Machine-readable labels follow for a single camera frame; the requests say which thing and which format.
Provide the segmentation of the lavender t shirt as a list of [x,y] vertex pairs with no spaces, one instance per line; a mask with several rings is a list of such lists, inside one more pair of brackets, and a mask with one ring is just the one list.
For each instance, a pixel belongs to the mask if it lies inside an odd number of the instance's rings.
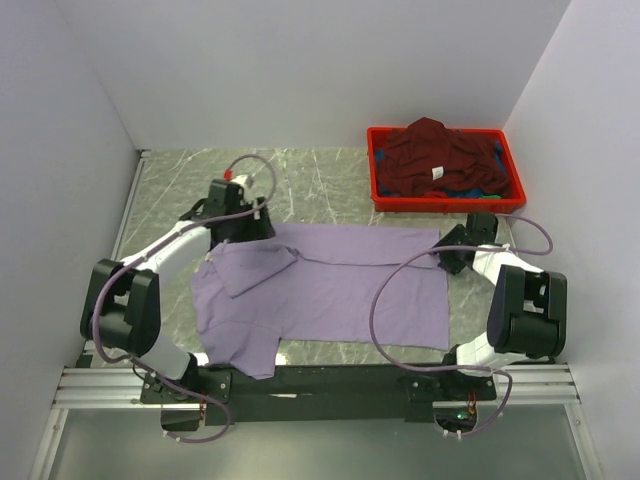
[[267,240],[217,245],[191,279],[197,330],[213,364],[273,376],[283,340],[449,347],[446,273],[423,257],[433,228],[278,224]]

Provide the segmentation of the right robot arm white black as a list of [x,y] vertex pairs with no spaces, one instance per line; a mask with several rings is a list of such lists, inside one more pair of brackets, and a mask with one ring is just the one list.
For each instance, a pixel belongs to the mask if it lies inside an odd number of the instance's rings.
[[497,230],[496,220],[469,220],[435,244],[440,268],[453,275],[469,268],[494,287],[485,331],[444,357],[451,366],[439,374],[439,387],[452,399],[473,388],[473,376],[525,360],[553,359],[566,345],[566,277],[498,244]]

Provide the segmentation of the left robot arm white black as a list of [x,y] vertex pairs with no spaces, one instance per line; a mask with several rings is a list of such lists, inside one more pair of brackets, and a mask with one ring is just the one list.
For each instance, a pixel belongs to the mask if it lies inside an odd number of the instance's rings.
[[266,199],[240,203],[207,217],[203,199],[158,240],[120,261],[103,259],[93,268],[80,333],[108,363],[129,360],[165,378],[176,401],[193,399],[200,388],[193,354],[161,333],[161,290],[191,261],[219,243],[275,235]]

